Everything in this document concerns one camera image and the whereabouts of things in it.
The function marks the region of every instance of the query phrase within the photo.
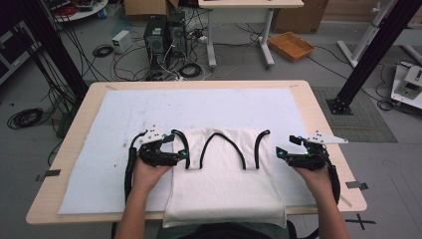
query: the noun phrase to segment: wooden table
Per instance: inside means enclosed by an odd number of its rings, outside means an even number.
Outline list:
[[[298,8],[303,7],[302,0],[224,0],[224,1],[206,1],[199,0],[201,8],[210,9],[208,12],[208,65],[211,69],[217,66],[213,45],[212,24],[221,23],[265,23],[263,36],[259,38],[260,47],[264,53],[267,63],[267,69],[275,65],[273,57],[267,45],[270,32],[271,21],[275,8]],[[260,15],[260,10],[266,10],[266,16]]]
[[[30,224],[51,224],[71,222],[111,222],[119,221],[121,213],[59,215],[68,181],[74,164],[83,148],[84,141],[100,109],[107,91],[118,90],[190,90],[190,89],[289,89],[295,99],[309,134],[317,129],[332,133],[317,103],[310,85],[305,81],[230,81],[230,82],[166,82],[166,83],[95,83],[85,97],[69,132],[53,162],[51,170],[61,169],[58,176],[49,176],[43,182],[29,212]],[[327,145],[332,163],[336,165],[341,196],[340,211],[363,211],[366,202],[358,188],[348,189],[348,181],[354,181],[350,168],[337,144]],[[314,206],[288,207],[288,214],[317,213]],[[163,213],[147,213],[148,219],[162,219]]]

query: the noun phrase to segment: electronic device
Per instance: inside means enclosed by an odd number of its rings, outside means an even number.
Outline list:
[[[145,32],[146,52],[150,70],[167,69],[170,66],[171,41],[165,15],[152,15],[148,19]]]
[[[174,141],[174,137],[176,135],[181,137],[185,148],[177,153],[161,151],[161,146],[164,143]],[[134,144],[139,138],[141,146],[140,149],[137,150],[136,147],[134,147]],[[163,165],[175,166],[180,160],[185,159],[187,160],[186,166],[189,167],[189,149],[186,147],[184,140],[186,140],[186,138],[184,137],[183,132],[174,129],[171,131],[171,135],[167,135],[161,133],[155,125],[153,125],[150,129],[147,129],[145,132],[138,134],[132,140],[124,176],[124,195],[126,200],[131,191],[133,170],[138,157],[144,163],[154,167]]]
[[[168,28],[171,36],[172,56],[185,58],[187,56],[185,12],[171,12],[168,18]]]
[[[329,179],[331,180],[332,194],[334,195],[335,202],[338,203],[340,197],[340,183],[336,167],[335,165],[332,165],[329,160],[329,154],[325,144],[348,143],[348,141],[340,137],[326,135],[316,131],[312,137],[308,138],[291,135],[290,142],[297,145],[303,145],[307,149],[307,153],[292,154],[280,147],[276,147],[277,157],[283,159],[288,166],[301,167],[308,170],[317,170],[327,166]]]
[[[412,66],[406,77],[400,82],[394,91],[395,94],[415,100],[422,92],[422,68]]]
[[[130,38],[130,33],[125,30],[118,33],[111,40],[112,40],[112,45],[114,47],[114,50],[117,53],[124,53],[133,44]]]

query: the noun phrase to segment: white plastic part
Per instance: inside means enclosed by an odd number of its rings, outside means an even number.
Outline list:
[[[149,143],[153,141],[158,141],[164,138],[164,134],[161,133],[161,131],[155,127],[155,125],[148,130],[148,132],[140,139],[140,143]]]
[[[347,139],[319,132],[318,130],[314,133],[314,135],[308,137],[307,141],[318,144],[348,143]]]

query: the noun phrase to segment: white cloth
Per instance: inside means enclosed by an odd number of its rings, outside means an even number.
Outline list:
[[[245,157],[247,170],[243,169],[235,147],[218,135],[208,143],[199,169],[204,144],[215,132],[235,142]],[[230,128],[185,131],[190,166],[186,169],[185,162],[180,161],[173,167],[172,191],[163,227],[216,222],[262,222],[286,227],[285,203],[273,180],[269,135],[259,144],[259,169],[255,168],[254,148],[260,133]],[[173,150],[183,148],[177,136]]]

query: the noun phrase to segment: black strap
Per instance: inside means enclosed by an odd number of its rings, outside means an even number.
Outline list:
[[[230,144],[232,144],[235,147],[236,151],[240,155],[240,159],[242,160],[242,167],[243,167],[243,169],[246,169],[245,157],[243,156],[243,153],[240,151],[239,147],[236,145],[236,143],[234,143],[232,140],[230,140],[230,138],[228,138],[226,135],[224,135],[223,133],[220,133],[220,132],[214,132],[210,137],[208,137],[207,141],[205,142],[204,148],[202,149],[201,158],[199,160],[199,168],[200,169],[202,168],[202,161],[204,159],[205,150],[207,149],[208,143],[211,141],[211,139],[215,135],[221,136],[222,138],[226,139],[228,142],[230,142]]]
[[[317,228],[313,233],[309,236],[304,237],[304,239],[316,239],[319,236],[319,228]]]
[[[340,199],[340,181],[338,180],[337,169],[335,165],[328,167],[329,179],[331,180],[332,194],[334,195],[335,203],[338,204]]]
[[[255,140],[255,166],[257,167],[257,169],[260,168],[260,143],[261,143],[261,139],[263,139],[263,137],[267,134],[270,134],[270,131],[267,129],[265,131],[262,131],[258,137],[257,140]]]
[[[186,149],[186,152],[187,152],[187,156],[186,156],[186,159],[185,159],[186,160],[186,166],[185,166],[185,168],[186,169],[189,169],[189,166],[190,166],[190,153],[189,153],[189,143],[187,142],[186,136],[185,136],[185,134],[182,131],[179,131],[177,129],[173,129],[171,131],[171,133],[176,134],[178,137],[180,137],[180,140],[182,140],[183,146],[184,146],[184,148]]]
[[[296,232],[296,227],[292,221],[287,220],[288,230],[289,230],[289,239],[298,239],[298,233]]]

